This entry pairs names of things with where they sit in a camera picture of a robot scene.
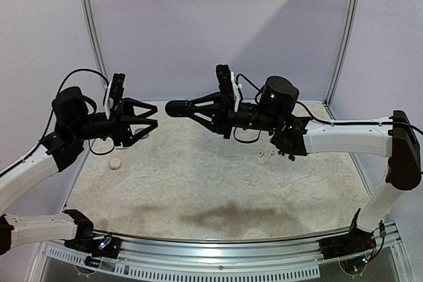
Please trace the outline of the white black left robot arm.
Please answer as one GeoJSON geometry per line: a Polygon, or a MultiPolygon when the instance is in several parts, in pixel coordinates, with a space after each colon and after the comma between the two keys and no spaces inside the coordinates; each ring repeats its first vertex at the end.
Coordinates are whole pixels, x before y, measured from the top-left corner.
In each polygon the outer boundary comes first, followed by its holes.
{"type": "Polygon", "coordinates": [[[8,207],[41,181],[63,172],[84,151],[91,139],[108,139],[116,147],[131,147],[158,126],[150,117],[157,107],[133,98],[124,98],[122,88],[112,89],[112,105],[105,112],[89,112],[94,100],[79,87],[59,92],[52,102],[56,116],[53,132],[41,138],[23,161],[1,172],[1,253],[24,244],[63,240],[67,247],[92,256],[115,258],[117,240],[97,236],[93,223],[76,209],[54,215],[22,216],[8,207]]]}

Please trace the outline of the black earbud charging case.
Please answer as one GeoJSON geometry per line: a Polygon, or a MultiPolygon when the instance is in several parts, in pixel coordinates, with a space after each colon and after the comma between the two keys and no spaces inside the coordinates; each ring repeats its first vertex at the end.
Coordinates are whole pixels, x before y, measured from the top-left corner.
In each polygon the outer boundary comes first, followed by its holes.
{"type": "Polygon", "coordinates": [[[192,114],[192,103],[189,100],[171,100],[166,103],[165,112],[172,118],[188,118],[192,114]]]}

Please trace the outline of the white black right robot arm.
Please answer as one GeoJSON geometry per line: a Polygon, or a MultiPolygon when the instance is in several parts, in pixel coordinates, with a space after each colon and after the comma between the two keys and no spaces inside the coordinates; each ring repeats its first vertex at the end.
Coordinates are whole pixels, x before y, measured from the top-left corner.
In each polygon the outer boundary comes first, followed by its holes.
{"type": "Polygon", "coordinates": [[[240,90],[235,80],[223,75],[217,93],[184,102],[181,114],[224,138],[238,128],[266,131],[279,155],[290,160],[317,153],[364,153],[387,159],[379,187],[356,211],[348,232],[319,242],[324,259],[368,251],[364,263],[372,261],[383,247],[374,235],[385,235],[384,216],[421,182],[418,129],[400,110],[386,118],[352,122],[295,116],[299,91],[279,76],[267,78],[255,103],[242,102],[240,90]]]}

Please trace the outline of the purple earbud charging case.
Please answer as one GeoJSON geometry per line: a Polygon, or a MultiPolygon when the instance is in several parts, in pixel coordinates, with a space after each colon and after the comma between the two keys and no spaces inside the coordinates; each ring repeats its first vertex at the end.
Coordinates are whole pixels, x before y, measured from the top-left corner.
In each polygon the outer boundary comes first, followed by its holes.
{"type": "Polygon", "coordinates": [[[149,137],[149,132],[146,128],[137,128],[134,133],[135,137],[139,137],[140,139],[146,139],[149,137]]]}

